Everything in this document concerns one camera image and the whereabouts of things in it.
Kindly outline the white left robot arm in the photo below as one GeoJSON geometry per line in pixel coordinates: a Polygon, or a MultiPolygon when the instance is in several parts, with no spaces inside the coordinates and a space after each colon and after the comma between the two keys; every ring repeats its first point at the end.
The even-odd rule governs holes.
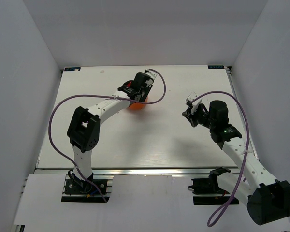
{"type": "Polygon", "coordinates": [[[101,125],[132,105],[130,99],[144,102],[156,77],[151,71],[138,72],[134,80],[125,82],[110,99],[89,108],[76,108],[67,131],[76,163],[73,168],[75,178],[85,181],[92,177],[91,154],[99,141],[101,125]]]}

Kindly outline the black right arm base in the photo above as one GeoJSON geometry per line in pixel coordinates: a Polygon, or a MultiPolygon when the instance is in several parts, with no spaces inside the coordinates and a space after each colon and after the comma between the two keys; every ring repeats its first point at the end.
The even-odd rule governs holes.
{"type": "Polygon", "coordinates": [[[231,194],[218,186],[217,177],[230,173],[231,170],[225,167],[219,167],[212,170],[207,178],[194,178],[192,185],[188,190],[193,193],[194,205],[223,205],[226,203],[231,194]]]}

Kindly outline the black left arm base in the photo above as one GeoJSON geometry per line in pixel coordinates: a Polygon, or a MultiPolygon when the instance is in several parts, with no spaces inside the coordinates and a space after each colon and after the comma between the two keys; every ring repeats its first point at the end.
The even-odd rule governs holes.
{"type": "Polygon", "coordinates": [[[68,171],[61,196],[63,203],[107,203],[112,191],[112,180],[94,178],[93,175],[89,180],[75,176],[72,170],[68,171]]]}

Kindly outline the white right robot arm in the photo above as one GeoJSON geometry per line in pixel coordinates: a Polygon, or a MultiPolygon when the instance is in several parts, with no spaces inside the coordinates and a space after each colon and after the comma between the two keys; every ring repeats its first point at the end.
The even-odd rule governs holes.
{"type": "Polygon", "coordinates": [[[229,123],[226,103],[212,101],[209,109],[200,101],[186,100],[186,104],[188,108],[182,115],[193,127],[208,128],[212,140],[241,170],[239,176],[224,167],[212,170],[208,179],[213,190],[235,191],[235,198],[247,207],[250,217],[258,225],[289,217],[289,182],[279,181],[253,154],[249,154],[241,133],[229,123]]]}

